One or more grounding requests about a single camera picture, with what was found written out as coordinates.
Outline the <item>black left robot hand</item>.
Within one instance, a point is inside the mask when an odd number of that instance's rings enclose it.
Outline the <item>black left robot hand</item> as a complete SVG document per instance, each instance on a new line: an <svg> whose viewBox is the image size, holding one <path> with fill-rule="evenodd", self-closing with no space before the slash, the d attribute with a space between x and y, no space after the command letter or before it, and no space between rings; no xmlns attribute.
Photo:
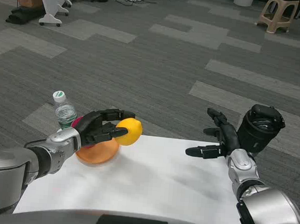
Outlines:
<svg viewBox="0 0 300 224"><path fill-rule="evenodd" d="M107 109L92 111L83 116L75 125L75 129L80 134L81 146L92 146L126 135L127 128L116 127L111 122L127 118L135 118L135 114L131 111Z"/></svg>

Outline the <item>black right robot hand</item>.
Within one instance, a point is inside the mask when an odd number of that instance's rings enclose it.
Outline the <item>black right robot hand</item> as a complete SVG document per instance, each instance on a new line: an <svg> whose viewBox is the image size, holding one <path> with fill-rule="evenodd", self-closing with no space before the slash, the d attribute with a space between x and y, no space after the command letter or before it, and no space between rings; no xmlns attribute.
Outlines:
<svg viewBox="0 0 300 224"><path fill-rule="evenodd" d="M212 108L207 109L207 114L214 121L216 128L205 128L203 133L215 137L219 144L187 148L185 153L192 157L216 159L241 148L235 127L227 121L225 115Z"/></svg>

